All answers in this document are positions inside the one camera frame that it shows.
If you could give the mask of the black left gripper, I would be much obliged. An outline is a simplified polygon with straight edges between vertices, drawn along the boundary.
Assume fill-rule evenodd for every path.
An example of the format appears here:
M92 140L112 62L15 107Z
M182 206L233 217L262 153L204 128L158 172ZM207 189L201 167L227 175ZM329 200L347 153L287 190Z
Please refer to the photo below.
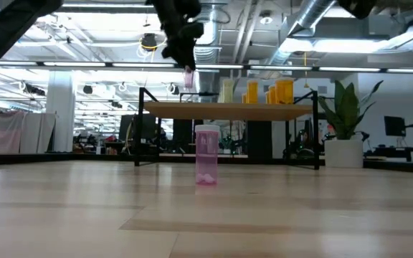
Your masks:
M199 0L151 0L161 30L166 35L166 47L162 50L164 59L173 59L186 71L196 69L194 46L196 39L204 33L204 26L197 21L189 21L201 13Z

